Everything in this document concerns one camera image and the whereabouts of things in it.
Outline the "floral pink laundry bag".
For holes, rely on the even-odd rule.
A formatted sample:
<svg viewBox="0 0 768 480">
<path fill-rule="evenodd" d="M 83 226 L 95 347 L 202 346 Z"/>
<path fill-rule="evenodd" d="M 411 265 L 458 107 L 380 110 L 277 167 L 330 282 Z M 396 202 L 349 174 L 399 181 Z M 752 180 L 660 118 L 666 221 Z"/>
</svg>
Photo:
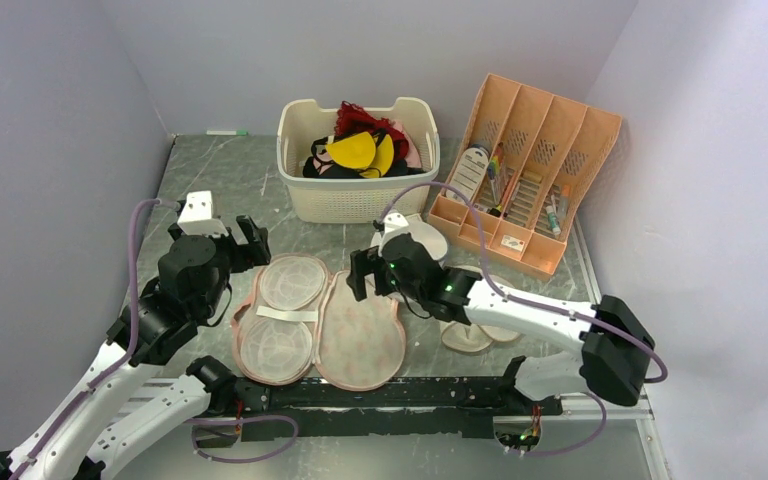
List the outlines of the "floral pink laundry bag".
<svg viewBox="0 0 768 480">
<path fill-rule="evenodd" d="M 316 370 L 355 392 L 393 378 L 407 349 L 397 303 L 375 294 L 356 301 L 348 275 L 303 254 L 279 255 L 258 268 L 231 320 L 231 355 L 244 376 L 285 386 Z"/>
</svg>

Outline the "yellow black bra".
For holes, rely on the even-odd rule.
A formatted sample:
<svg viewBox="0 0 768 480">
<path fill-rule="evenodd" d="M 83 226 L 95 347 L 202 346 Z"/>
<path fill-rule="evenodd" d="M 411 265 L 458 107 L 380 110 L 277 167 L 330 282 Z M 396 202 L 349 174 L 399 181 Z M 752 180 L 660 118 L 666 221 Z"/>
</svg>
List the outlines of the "yellow black bra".
<svg viewBox="0 0 768 480">
<path fill-rule="evenodd" d="M 311 145 L 310 156 L 359 172 L 373 168 L 381 176 L 396 161 L 393 141 L 383 130 L 321 138 Z"/>
</svg>

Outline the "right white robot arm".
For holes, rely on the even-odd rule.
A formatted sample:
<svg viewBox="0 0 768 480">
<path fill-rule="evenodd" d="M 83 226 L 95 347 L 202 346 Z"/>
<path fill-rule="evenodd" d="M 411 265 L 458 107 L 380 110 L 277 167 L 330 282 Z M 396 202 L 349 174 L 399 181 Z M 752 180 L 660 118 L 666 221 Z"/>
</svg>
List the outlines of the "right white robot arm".
<svg viewBox="0 0 768 480">
<path fill-rule="evenodd" d="M 632 407 L 655 358 L 652 338 L 621 299 L 589 304 L 502 287 L 486 273 L 441 266 L 408 234 L 351 254 L 347 284 L 356 301 L 366 299 L 369 278 L 376 295 L 411 299 L 433 319 L 497 327 L 560 348 L 552 356 L 510 362 L 499 398 L 513 414 L 577 392 Z"/>
</svg>

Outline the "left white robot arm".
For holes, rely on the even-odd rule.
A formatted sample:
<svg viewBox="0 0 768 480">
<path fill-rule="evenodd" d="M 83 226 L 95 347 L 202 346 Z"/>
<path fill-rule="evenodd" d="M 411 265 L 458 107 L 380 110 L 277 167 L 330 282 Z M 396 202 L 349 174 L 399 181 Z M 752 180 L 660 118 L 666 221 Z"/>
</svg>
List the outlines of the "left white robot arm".
<svg viewBox="0 0 768 480">
<path fill-rule="evenodd" d="M 212 325 L 230 277 L 271 260 L 268 231 L 236 219 L 245 241 L 215 217 L 202 228 L 179 220 L 158 275 L 126 306 L 69 396 L 23 443 L 0 451 L 0 479 L 112 479 L 193 417 L 233 409 L 243 380 L 207 355 L 147 404 L 116 420 L 125 403 L 200 328 Z"/>
</svg>

